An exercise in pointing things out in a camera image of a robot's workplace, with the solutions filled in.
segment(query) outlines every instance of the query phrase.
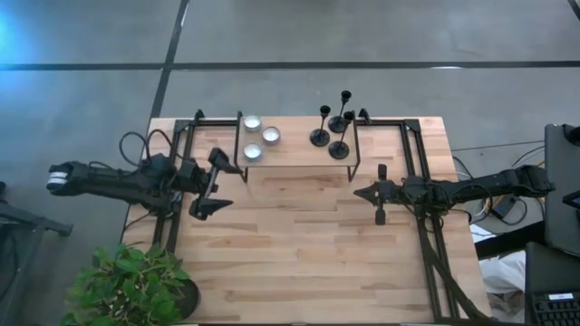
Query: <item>butcher block tabletop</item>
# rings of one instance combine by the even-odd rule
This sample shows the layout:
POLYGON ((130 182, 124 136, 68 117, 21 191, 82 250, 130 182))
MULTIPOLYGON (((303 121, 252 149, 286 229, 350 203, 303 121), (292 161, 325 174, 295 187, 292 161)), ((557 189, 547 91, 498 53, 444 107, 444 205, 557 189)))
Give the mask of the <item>butcher block tabletop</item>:
MULTIPOLYGON (((305 123, 305 138, 320 126, 320 117, 310 118, 313 126, 305 123)), ((431 177, 457 180, 443 119, 416 119, 431 177)), ((171 135, 175 120, 153 119, 150 129, 171 135)), ((235 136, 235 127, 196 127, 191 156, 209 168, 209 151, 220 147, 232 162, 235 136)), ((410 137, 415 169, 421 171, 412 133, 410 137)), ((378 164, 387 165, 387 178, 397 184, 407 177, 400 130, 359 126, 358 138, 361 165, 353 182, 344 167, 254 168, 247 184, 239 175, 220 173, 219 191, 211 197, 234 204, 207 221, 188 213, 197 195, 184 196, 175 255, 201 291, 201 303, 186 322, 432 321, 414 217, 404 206, 386 205, 386 225, 375 225, 374 207, 353 195, 377 179, 378 164)), ((169 144, 156 134, 150 151, 168 155, 169 144)), ((142 206, 132 206, 127 223, 146 213, 142 206)), ((460 212, 444 218, 451 273, 489 315, 468 219, 460 212)), ((155 218, 145 218, 125 231, 122 241, 142 242, 147 248, 154 227, 155 218)), ((447 312, 440 279, 438 287, 447 312)))

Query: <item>silver tea light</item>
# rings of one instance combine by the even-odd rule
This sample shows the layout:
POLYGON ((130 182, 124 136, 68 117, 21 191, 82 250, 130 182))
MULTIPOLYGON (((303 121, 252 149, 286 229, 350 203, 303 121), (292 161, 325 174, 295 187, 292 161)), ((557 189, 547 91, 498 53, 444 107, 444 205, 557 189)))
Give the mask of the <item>silver tea light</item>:
POLYGON ((280 130, 276 127, 268 127, 262 131, 262 140, 266 145, 272 146, 280 142, 280 130))
POLYGON ((244 126, 250 132, 260 131, 262 128, 262 120, 257 115, 249 115, 244 118, 244 126))
POLYGON ((244 157, 248 162, 256 162, 262 158, 262 148, 255 143, 247 144, 244 147, 244 157))

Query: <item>black candlestick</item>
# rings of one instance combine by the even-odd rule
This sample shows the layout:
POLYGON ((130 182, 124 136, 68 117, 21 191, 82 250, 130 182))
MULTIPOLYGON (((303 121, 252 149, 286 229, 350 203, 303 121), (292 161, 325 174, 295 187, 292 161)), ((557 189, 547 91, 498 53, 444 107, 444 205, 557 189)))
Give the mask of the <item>black candlestick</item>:
POLYGON ((310 133, 310 142, 315 146, 326 146, 330 141, 328 131, 324 130, 324 120, 328 117, 328 113, 330 113, 330 107, 328 105, 320 107, 320 116, 323 117, 323 122, 320 124, 320 129, 314 129, 310 133))
POLYGON ((337 116, 332 117, 330 118, 330 120, 328 120, 328 129, 330 131, 335 133, 341 133, 346 129, 346 125, 344 124, 344 118, 342 117, 344 104, 346 104, 348 100, 351 99, 352 96, 353 95, 349 91, 341 92, 341 102, 343 103, 343 106, 341 107, 341 111, 338 113, 337 116))
POLYGON ((343 159, 348 156, 348 145, 343 142, 344 134, 346 133, 346 128, 354 120, 354 111, 348 111, 344 113, 344 131, 341 136, 341 141, 335 141, 328 147, 328 153, 335 159, 343 159))

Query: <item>concrete floor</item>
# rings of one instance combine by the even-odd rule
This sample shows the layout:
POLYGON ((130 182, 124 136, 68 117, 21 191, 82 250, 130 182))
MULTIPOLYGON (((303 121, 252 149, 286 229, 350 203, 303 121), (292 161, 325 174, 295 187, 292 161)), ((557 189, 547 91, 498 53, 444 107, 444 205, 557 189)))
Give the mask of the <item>concrete floor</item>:
MULTIPOLYGON (((119 242, 127 211, 105 198, 51 197, 48 167, 74 159, 129 168, 117 142, 147 129, 161 71, 1 65, 165 62, 179 4, 0 2, 0 179, 11 204, 74 224, 68 239, 47 234, 21 325, 59 320, 73 275, 95 246, 119 242)), ((190 0, 175 62, 575 61, 579 33, 566 0, 190 0)), ((353 109, 375 116, 443 116, 454 154, 481 176, 538 146, 510 144, 542 140, 547 123, 580 124, 578 84, 573 68, 175 71, 160 116, 315 115, 348 89, 353 109)), ((139 155, 137 143, 127 148, 139 155)), ((533 202, 529 211, 525 223, 540 218, 533 202)))

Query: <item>potted plant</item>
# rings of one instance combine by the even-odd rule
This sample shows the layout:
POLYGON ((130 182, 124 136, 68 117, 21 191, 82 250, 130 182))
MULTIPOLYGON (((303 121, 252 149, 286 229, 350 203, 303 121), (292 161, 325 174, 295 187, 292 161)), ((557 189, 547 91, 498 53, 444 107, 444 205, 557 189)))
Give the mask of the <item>potted plant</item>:
POLYGON ((147 253, 121 244, 114 257, 98 248, 69 291, 61 325, 172 325, 198 306, 199 289, 181 261, 158 246, 147 253))

